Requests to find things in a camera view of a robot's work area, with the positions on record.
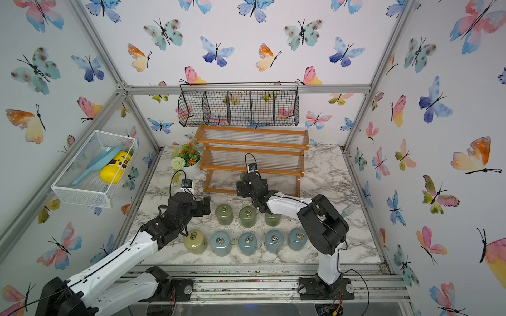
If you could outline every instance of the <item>butterfly wallpaper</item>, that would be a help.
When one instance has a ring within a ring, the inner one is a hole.
[[[390,2],[384,12],[395,19],[406,2]],[[421,3],[364,115],[353,121],[362,132],[345,150],[356,152],[348,160],[379,245],[387,243],[381,248],[402,275],[414,310],[502,314],[506,3]],[[361,47],[367,54],[369,46]],[[360,157],[369,163],[360,164]],[[384,165],[388,176],[379,170]]]

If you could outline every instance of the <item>pink butterfly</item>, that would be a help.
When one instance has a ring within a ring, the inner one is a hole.
[[[373,137],[380,131],[379,127],[376,127],[374,130],[372,130],[372,122],[369,123],[369,128],[365,130],[365,133],[367,135],[367,138],[370,138],[372,142],[374,143]]]
[[[418,241],[421,244],[420,247],[422,247],[427,252],[427,254],[431,257],[432,265],[434,265],[434,262],[436,264],[438,264],[437,261],[434,260],[434,257],[432,256],[433,253],[443,254],[443,255],[448,253],[446,248],[441,246],[440,244],[432,245],[432,247],[431,247],[432,230],[430,228],[428,228],[427,226],[424,226],[424,228],[422,228],[421,231],[417,231],[416,236],[418,237]]]
[[[330,120],[331,117],[332,115],[321,116],[321,112],[318,112],[318,115],[315,115],[313,112],[308,111],[308,115],[306,116],[308,120],[304,125],[306,126],[306,128],[309,128],[314,125],[316,126],[316,129],[321,129],[325,127],[325,124],[323,122]]]
[[[70,264],[68,260],[68,255],[70,251],[77,250],[81,248],[82,238],[81,236],[77,236],[76,238],[72,238],[74,236],[74,227],[72,223],[68,223],[67,227],[63,230],[62,238],[60,242],[57,242],[54,238],[54,241],[49,241],[50,243],[55,244],[57,247],[44,253],[42,256],[37,259],[37,262],[44,264],[45,266],[50,266],[53,261],[55,262],[55,268],[64,270]]]
[[[381,180],[381,174],[384,176],[390,175],[390,171],[388,171],[387,166],[385,166],[383,163],[387,159],[386,157],[383,159],[383,152],[381,147],[376,152],[376,157],[372,158],[372,166],[376,167],[376,179]]]
[[[14,4],[20,8],[28,7],[26,19],[37,31],[46,31],[46,23],[51,22],[59,29],[63,29],[63,18],[53,11],[56,0],[14,0]]]

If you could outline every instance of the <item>orange butterfly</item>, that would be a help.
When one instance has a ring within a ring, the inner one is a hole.
[[[30,112],[24,112],[19,110],[7,109],[7,117],[14,126],[19,126],[20,129],[26,128],[25,139],[27,142],[34,142],[36,144],[42,143],[44,138],[44,130],[46,127],[42,123],[40,113],[38,112],[39,105],[36,104],[37,117]]]
[[[487,172],[493,171],[501,173],[502,169],[487,169],[485,166],[488,163],[490,156],[490,144],[492,140],[489,136],[481,137],[471,143],[471,148],[468,148],[467,155],[465,153],[453,153],[453,160],[451,165],[457,170],[467,170],[466,174],[475,173],[478,171]]]
[[[262,60],[256,64],[258,71],[265,71],[272,67],[272,64],[274,64],[274,61],[276,58],[278,58],[281,52],[274,56],[270,48],[268,48],[267,45],[263,43],[258,49],[258,54],[260,55],[260,58],[262,58]]]
[[[410,168],[416,167],[416,162],[414,162],[411,158],[408,157],[408,155],[411,155],[409,151],[406,151],[406,140],[402,140],[401,144],[401,151],[395,152],[395,159],[400,160],[399,168],[404,171],[406,170],[406,166]]]
[[[149,52],[148,56],[144,55],[137,47],[132,44],[128,44],[128,53],[132,55],[132,58],[135,59],[132,62],[132,67],[137,69],[137,71],[144,71],[144,69],[149,68],[149,58],[152,52]]]
[[[402,126],[402,114],[405,105],[406,105],[406,96],[401,96],[395,106],[393,102],[390,102],[390,106],[392,107],[392,117],[390,118],[390,122],[392,122],[393,120],[395,125],[397,125],[397,127]]]

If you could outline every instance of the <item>black wire basket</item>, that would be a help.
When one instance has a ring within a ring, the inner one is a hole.
[[[204,83],[180,87],[178,117],[183,127],[259,128],[299,123],[299,84],[296,82]]]

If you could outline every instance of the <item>metal bar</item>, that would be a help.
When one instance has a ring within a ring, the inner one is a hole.
[[[105,69],[109,71],[115,83],[117,84],[117,87],[124,88],[126,86],[126,83],[123,80],[123,77],[121,76],[118,68],[112,61],[112,58],[105,48],[106,46],[102,42],[102,39],[100,39],[97,30],[93,26],[89,13],[83,8],[80,0],[71,0],[69,3],[76,15],[77,21],[80,22],[89,40],[91,41],[93,48],[98,52],[100,60],[104,64]]]
[[[239,84],[230,83],[223,85],[191,85],[185,87],[185,91],[276,91],[287,90],[282,88],[273,88],[272,85],[254,85],[254,84]],[[299,94],[327,94],[327,93],[360,93],[367,94],[370,91],[369,84],[321,84],[321,85],[302,85],[299,86]],[[156,94],[181,94],[181,89],[178,85],[168,86],[153,86],[153,85],[133,85],[126,88],[130,95],[156,95]]]
[[[156,141],[155,137],[153,136],[152,130],[149,128],[148,123],[146,122],[146,119],[141,113],[141,110],[139,110],[139,107],[137,106],[137,103],[135,102],[133,96],[128,95],[127,100],[130,103],[130,108],[132,109],[132,114],[135,116],[135,119],[138,121],[139,126],[142,128],[142,131],[146,134],[149,141],[151,142],[151,145],[156,148],[157,151],[160,151],[160,144]]]
[[[56,164],[56,167],[48,172],[48,176],[42,185],[38,187],[30,201],[27,202],[18,212],[18,215],[7,226],[8,228],[2,232],[0,236],[0,264],[5,260],[11,249],[16,245],[16,242],[21,238],[23,233],[31,225],[38,212],[42,208],[44,202],[52,193],[51,185],[65,169],[65,166],[72,160],[74,155],[78,152],[86,139],[93,133],[95,129],[101,129],[107,123],[112,114],[116,111],[118,104],[124,99],[123,94],[114,93],[107,101],[100,114],[92,121],[90,126],[78,138],[68,153],[61,161]]]
[[[390,56],[392,55],[392,52],[394,51],[397,42],[399,41],[399,38],[401,36],[401,33],[404,29],[404,26],[406,25],[408,18],[412,15],[414,10],[418,7],[419,0],[407,0],[404,4],[404,7],[402,8],[401,13],[399,14],[399,17],[397,18],[397,24],[394,26],[394,29],[392,30],[392,33],[390,34],[388,44],[385,47],[385,50],[383,51],[383,55],[381,58],[380,63],[378,64],[376,68],[376,72],[374,73],[374,76],[371,81],[371,92],[364,98],[362,105],[360,106],[360,109],[355,116],[355,120],[353,121],[353,127],[351,128],[350,133],[348,134],[348,137],[346,138],[346,141],[344,143],[345,151],[349,149],[349,146],[351,142],[353,141],[353,138],[355,138],[355,131],[358,130],[358,126],[360,125],[362,118],[364,116],[365,110],[367,109],[367,105],[370,104],[372,101],[372,98],[374,98],[375,91],[378,89],[379,84],[381,82],[381,79],[383,78],[383,74],[385,72],[385,69],[387,67],[388,61],[390,59]]]

